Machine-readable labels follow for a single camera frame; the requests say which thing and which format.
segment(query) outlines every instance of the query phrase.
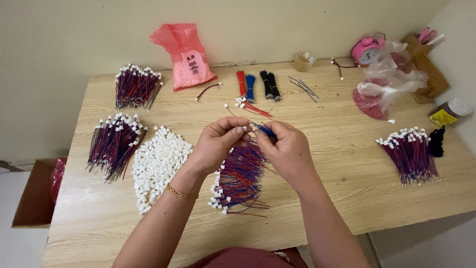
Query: wood grain surface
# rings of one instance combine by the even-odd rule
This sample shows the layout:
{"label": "wood grain surface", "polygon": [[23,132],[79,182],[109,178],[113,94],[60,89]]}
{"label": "wood grain surface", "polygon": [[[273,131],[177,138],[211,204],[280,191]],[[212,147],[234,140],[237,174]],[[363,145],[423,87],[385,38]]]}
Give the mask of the wood grain surface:
{"label": "wood grain surface", "polygon": [[[350,60],[339,62],[347,64]],[[162,72],[165,86],[150,112],[123,112],[137,113],[145,126],[163,124],[192,144],[205,125],[230,116],[225,103],[237,116],[268,121],[234,106],[239,93],[238,69],[257,76],[256,107],[306,134],[324,186],[354,234],[476,210],[476,162],[452,128],[445,133],[445,156],[436,159],[441,178],[421,186],[400,184],[395,165],[375,140],[405,127],[418,126],[431,132],[436,125],[426,115],[434,105],[416,105],[408,95],[389,108],[395,124],[364,115],[352,100],[352,90],[363,80],[363,69],[343,70],[345,80],[340,81],[336,66],[329,60],[318,61],[307,73],[295,71],[289,63],[214,68],[217,81],[178,93],[172,91],[172,71],[166,71]],[[258,75],[261,69],[275,73],[281,102],[265,100]],[[312,87],[320,97],[319,104],[289,82],[288,75]],[[51,223],[45,268],[110,267],[141,219],[130,175],[132,163],[123,183],[104,183],[99,169],[90,174],[84,170],[94,126],[99,119],[117,113],[114,80],[113,74],[89,79]],[[216,82],[223,86],[209,89],[199,102],[194,101],[205,87]],[[214,178],[209,176],[200,191],[170,267],[189,265],[224,247],[276,250],[307,243],[298,196],[280,176],[266,171],[261,179],[260,200],[271,209],[258,213],[267,218],[222,215],[221,210],[208,206]]]}

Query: yellow label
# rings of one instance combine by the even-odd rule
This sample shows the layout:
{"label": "yellow label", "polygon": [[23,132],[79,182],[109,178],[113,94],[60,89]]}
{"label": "yellow label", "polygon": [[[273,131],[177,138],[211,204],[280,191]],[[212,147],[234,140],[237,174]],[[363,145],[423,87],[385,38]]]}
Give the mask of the yellow label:
{"label": "yellow label", "polygon": [[439,126],[444,126],[448,125],[451,123],[454,123],[458,121],[458,119],[449,113],[447,113],[445,110],[441,109],[438,112],[430,115],[428,117],[433,123],[439,125]]}

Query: wooden holder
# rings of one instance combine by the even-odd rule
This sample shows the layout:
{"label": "wooden holder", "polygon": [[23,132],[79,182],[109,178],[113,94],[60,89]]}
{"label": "wooden holder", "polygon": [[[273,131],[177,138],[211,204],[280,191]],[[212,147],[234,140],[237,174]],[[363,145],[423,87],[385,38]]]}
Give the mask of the wooden holder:
{"label": "wooden holder", "polygon": [[422,45],[412,33],[405,36],[401,42],[408,44],[407,51],[410,53],[411,60],[416,68],[428,75],[427,86],[412,93],[416,103],[435,102],[435,98],[448,89],[449,83],[428,57],[428,53],[434,46]]}

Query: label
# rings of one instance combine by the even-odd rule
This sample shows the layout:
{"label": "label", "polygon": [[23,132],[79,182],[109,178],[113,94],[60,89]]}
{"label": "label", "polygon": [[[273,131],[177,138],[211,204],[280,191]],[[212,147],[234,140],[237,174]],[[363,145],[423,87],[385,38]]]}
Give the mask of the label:
{"label": "label", "polygon": [[205,68],[205,64],[203,63],[200,52],[196,50],[190,50],[188,52],[182,53],[182,59],[183,64],[188,66],[190,78],[199,80],[207,75],[207,70]]}
{"label": "label", "polygon": [[441,109],[438,112],[430,115],[428,117],[433,123],[441,126],[448,125],[451,123],[454,123],[458,121],[458,119],[449,113],[447,113],[445,110]]}

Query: clear plastic bag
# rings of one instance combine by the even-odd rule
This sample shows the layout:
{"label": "clear plastic bag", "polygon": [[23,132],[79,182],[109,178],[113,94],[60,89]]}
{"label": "clear plastic bag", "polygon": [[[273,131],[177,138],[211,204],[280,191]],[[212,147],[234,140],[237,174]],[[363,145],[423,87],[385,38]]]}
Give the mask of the clear plastic bag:
{"label": "clear plastic bag", "polygon": [[60,191],[61,181],[63,180],[64,168],[66,167],[67,158],[61,157],[56,161],[55,169],[51,172],[51,198],[56,204],[58,192]]}
{"label": "clear plastic bag", "polygon": [[428,75],[416,70],[406,47],[406,43],[387,42],[377,59],[364,70],[365,81],[359,83],[352,95],[366,115],[387,120],[387,107],[391,102],[426,87]]}
{"label": "clear plastic bag", "polygon": [[163,46],[173,62],[174,92],[217,79],[194,23],[162,24],[149,40]]}

